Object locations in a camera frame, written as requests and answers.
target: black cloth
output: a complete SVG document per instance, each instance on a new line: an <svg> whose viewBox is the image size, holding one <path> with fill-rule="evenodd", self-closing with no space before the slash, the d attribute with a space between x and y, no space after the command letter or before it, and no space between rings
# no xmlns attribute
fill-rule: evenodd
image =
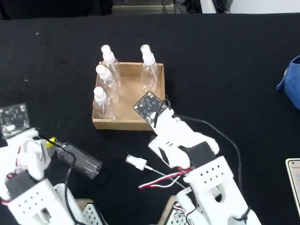
<svg viewBox="0 0 300 225"><path fill-rule="evenodd" d="M101 45L120 61L140 62L149 44L165 65L165 88L177 114L212 123L240 148L243 192L262 224L299 222L285 159L299 157L300 113L276 92L289 61L299 54L299 14L147 15L0 21L0 105L26 102L33 127L71 142L104 162L89 181L72 172L76 198L91 198L110 225L156 223L180 188L138 190L158 176L125 163L127 154L170 173L147 145L153 132L97 131L91 122L95 67ZM237 157L205 125L237 175ZM57 158L46 175L63 182ZM6 206L1 223L13 224Z"/></svg>

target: black cable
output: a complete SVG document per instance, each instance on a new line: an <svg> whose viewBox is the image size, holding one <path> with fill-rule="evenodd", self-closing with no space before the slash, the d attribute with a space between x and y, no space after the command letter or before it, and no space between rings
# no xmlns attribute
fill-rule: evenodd
<svg viewBox="0 0 300 225"><path fill-rule="evenodd" d="M182 11L181 8L177 5L176 2L177 2L177 1L175 1L175 6L177 7L177 9L179 9L180 13L183 13L183 11Z"/></svg>
<svg viewBox="0 0 300 225"><path fill-rule="evenodd" d="M74 216L74 214L73 214L73 212L71 210L71 207L69 205L69 201L68 201L68 179L70 177L70 173L71 173L72 169L74 168L74 165L75 165L75 162L76 162L76 156L75 156L75 154L72 153L72 152L70 152L69 150L61 147L57 143L50 141L48 138L46 138L46 137L44 137L42 135L39 135L39 137L45 139L46 141L48 141L50 144L56 146L57 148L60 148L61 150L66 151L67 153L69 153L73 157L73 162L72 162L72 164L71 164L71 166L70 166L70 168L69 168L69 170L67 172L66 179L65 179L65 192L64 192L64 194L65 194L65 202L66 202L67 210L68 210L69 214L71 215L71 218L73 219L75 225L86 225L86 224L84 224L84 223L79 222L78 220L76 220L76 218L75 218L75 216Z"/></svg>
<svg viewBox="0 0 300 225"><path fill-rule="evenodd" d="M169 14L168 11L166 10L165 6L170 2L170 0L168 0L165 4L163 4L163 11L165 11L165 13Z"/></svg>
<svg viewBox="0 0 300 225"><path fill-rule="evenodd" d="M165 13L164 0L161 0L161 5L163 6L163 13Z"/></svg>
<svg viewBox="0 0 300 225"><path fill-rule="evenodd" d="M157 110L156 110L156 113L155 113L155 116L154 116L154 120L153 120L153 122L154 122L154 128L156 128L156 124L157 124L157 122L158 122L158 116L159 116L161 107L162 107L166 102L168 102L168 107L169 107L169 109L171 110L171 102L170 102L169 99L165 98L164 100L162 100L162 101L160 102L159 107L158 107Z"/></svg>
<svg viewBox="0 0 300 225"><path fill-rule="evenodd" d="M195 212L195 210L196 210L197 207L199 206L199 203L198 203L197 197L196 197L196 195L195 195L195 192L194 192L192 186L190 186L190 187L191 187L191 189L192 189L192 191L193 191L193 193L194 193L194 197L195 197L195 201L196 201L196 207L195 207L192 211L190 211L190 212L188 212L188 213L186 214L186 222L188 223L188 225L191 225L190 222L189 222L189 220L188 220L188 216L189 216L191 213Z"/></svg>
<svg viewBox="0 0 300 225"><path fill-rule="evenodd" d="M188 225L191 225L190 222L189 222L189 220L188 220L188 216L189 216L192 212L195 212L196 209L197 209L197 207L195 207L192 211L190 211L190 212L188 212L188 213L186 214L186 222L188 223Z"/></svg>
<svg viewBox="0 0 300 225"><path fill-rule="evenodd" d="M188 116L180 116L180 115L174 115L174 116L182 118L182 119L198 122L198 123L204 123L204 124L210 126L213 130L215 130L217 133L219 133L221 136L223 136L226 140L228 140L234 146L234 148L236 150L237 158L238 158L238 185L240 188L240 192L243 194L243 192L242 192L242 190L243 190L243 188L242 188L242 161L240 158L240 150L239 150L238 146L229 137L227 137L225 134L223 134L221 131L219 131L217 128L215 128L213 125L211 125L209 122L206 122L206 121L200 120L200 119L196 119L196 118L192 118L192 117L188 117Z"/></svg>
<svg viewBox="0 0 300 225"><path fill-rule="evenodd" d="M176 0L173 0L173 5L174 5L174 14L176 14Z"/></svg>

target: open cardboard tray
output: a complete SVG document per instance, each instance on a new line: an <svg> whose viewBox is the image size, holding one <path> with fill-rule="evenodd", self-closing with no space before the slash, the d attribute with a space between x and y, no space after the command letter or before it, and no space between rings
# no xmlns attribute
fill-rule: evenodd
<svg viewBox="0 0 300 225"><path fill-rule="evenodd" d="M151 126L133 109L134 104L144 96L140 83L142 63L120 62L122 84L119 88L119 102L114 105L115 120L99 119L93 110L92 120L96 129L108 130L152 130ZM165 98L164 65L158 63L159 83L154 94Z"/></svg>

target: plastic bottle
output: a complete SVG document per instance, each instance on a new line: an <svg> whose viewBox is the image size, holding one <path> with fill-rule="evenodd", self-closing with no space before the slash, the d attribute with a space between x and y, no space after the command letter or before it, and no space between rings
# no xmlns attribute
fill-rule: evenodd
<svg viewBox="0 0 300 225"><path fill-rule="evenodd" d="M111 48L108 45L101 47L103 61L102 65L108 68L117 79L118 86L121 86L121 76L119 71L119 61L115 58Z"/></svg>
<svg viewBox="0 0 300 225"><path fill-rule="evenodd" d="M144 91L154 92L158 87L158 64L155 62L153 53L149 45L141 47L142 58L144 63L142 65L141 83Z"/></svg>
<svg viewBox="0 0 300 225"><path fill-rule="evenodd" d="M101 87L94 89L93 108L100 119L116 119L113 114L113 103Z"/></svg>
<svg viewBox="0 0 300 225"><path fill-rule="evenodd" d="M96 67L100 79L98 79L98 86L102 87L107 95L112 99L112 102L116 104L119 101L118 85L116 78L112 75L111 71L103 65Z"/></svg>

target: cable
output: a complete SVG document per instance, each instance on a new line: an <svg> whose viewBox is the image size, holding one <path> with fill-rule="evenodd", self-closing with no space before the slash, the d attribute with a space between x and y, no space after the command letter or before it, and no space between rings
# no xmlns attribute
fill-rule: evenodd
<svg viewBox="0 0 300 225"><path fill-rule="evenodd" d="M168 185L159 185L159 184L153 184L153 185L150 185L151 188L169 188L171 187L178 179L180 178L180 176L176 177L176 179L171 183L171 184L168 184Z"/></svg>
<svg viewBox="0 0 300 225"><path fill-rule="evenodd" d="M161 181L163 181L163 180L169 179L169 178L171 178L171 177L177 177L177 176L184 175L184 174L186 174L187 172L189 172L190 170L191 170L191 169L189 168L189 169L186 169L186 170L184 170L184 171L171 173L171 174L169 174L169 175L167 175L167 176L158 178L158 179L156 179L156 180L154 180L154 181L151 181L151 182L142 184L142 185L139 186L139 189L141 190L141 189L144 189L144 188L149 188L149 187L151 187L151 185L154 185L154 184L156 184L156 183L158 183L158 182L161 182Z"/></svg>
<svg viewBox="0 0 300 225"><path fill-rule="evenodd" d="M174 14L176 14L176 0L173 0L173 5L174 5Z"/></svg>
<svg viewBox="0 0 300 225"><path fill-rule="evenodd" d="M161 110L161 107L165 104L165 103L168 103L168 107L169 107L169 110L171 110L171 102L169 99L165 98L164 100L162 100L159 104L159 107L157 108L156 110L156 113L155 113L155 116L154 116L154 128L156 128L156 124L158 122L158 116L159 116L159 113L160 113L160 110Z"/></svg>
<svg viewBox="0 0 300 225"><path fill-rule="evenodd" d="M165 9L165 7L164 7L164 0L161 0L161 5L163 6L163 13L167 13L167 12L166 12L166 9Z"/></svg>
<svg viewBox="0 0 300 225"><path fill-rule="evenodd" d="M197 207L195 207L192 211L190 211L190 212L188 212L188 213L186 214L186 222L188 223L188 225L191 225L191 223L188 221L188 216L189 216L191 213L195 212L196 209L197 209Z"/></svg>
<svg viewBox="0 0 300 225"><path fill-rule="evenodd" d="M209 122L206 122L206 121L200 120L200 119L196 119L193 117L188 117L188 116L181 116L181 115L174 115L174 116L182 118L184 120L190 120L190 121L194 121L194 122L198 122L198 123L204 123L204 124L210 126L210 128L215 130L217 133L219 133L221 136L223 136L227 141L229 141L233 145L234 149L236 150L236 154L237 154L237 158L238 158L238 185L239 185L241 194L243 194L243 191L242 191L243 190L243 188L242 188L242 161L241 161L240 150L239 150L238 146L229 137L227 137L225 134L223 134L221 131L219 131L217 128L215 128L213 125L211 125Z"/></svg>
<svg viewBox="0 0 300 225"><path fill-rule="evenodd" d="M163 12L165 12L166 14L169 14L168 11L166 10L165 6L170 2L170 0L168 0L165 4L163 4Z"/></svg>
<svg viewBox="0 0 300 225"><path fill-rule="evenodd" d="M164 174L164 173L162 173L162 172L160 172L160 171L158 171L158 170L156 170L156 169L153 169L152 167L150 167L150 166L148 166L148 165L146 165L145 168L148 169L148 170L152 170L153 172L156 172L156 173L158 173L159 175L166 176L166 174ZM180 187L182 187L183 189L186 189L186 187L183 186L183 185L182 185L181 183L179 183L178 181L176 181L175 183L178 184L178 185L179 185Z"/></svg>
<svg viewBox="0 0 300 225"><path fill-rule="evenodd" d="M179 9L179 11L180 11L180 13L183 13L183 11L181 10L181 8L177 5L177 3L176 3L177 1L175 1L175 4L174 4L174 6L176 6L177 7L177 9Z"/></svg>
<svg viewBox="0 0 300 225"><path fill-rule="evenodd" d="M75 165L75 162L76 162L76 156L75 156L75 154L72 153L72 152L70 152L69 150L67 150L67 149L65 149L65 148L63 148L63 147L61 147L61 146L58 145L57 143L50 141L48 138L46 138L46 137L44 137L44 136L42 136L42 135L39 135L39 137L45 139L45 140L48 141L50 144L52 144L52 145L54 145L54 146L56 146L56 147L58 147L58 148L60 148L60 149L62 149L62 150L64 150L64 151L66 151L67 153L69 153L69 154L73 157L73 162L72 162L72 164L71 164L71 166L70 166L70 168L69 168L69 170L68 170L68 172L67 172L66 179L65 179L65 192L64 192L64 194L65 194L65 202L66 202L67 210L68 210L68 212L69 212L71 218L72 218L73 221L75 222L75 224L76 224L76 225L86 225L86 224L84 224L84 223L79 222L78 220L76 220L76 218L75 218L75 216L74 216L74 214L73 214L73 212L72 212L72 210L71 210L71 207L70 207L70 205L69 205L69 201L68 201L68 179L69 179L70 173L71 173L71 171L72 171L72 169L73 169L73 167L74 167L74 165Z"/></svg>

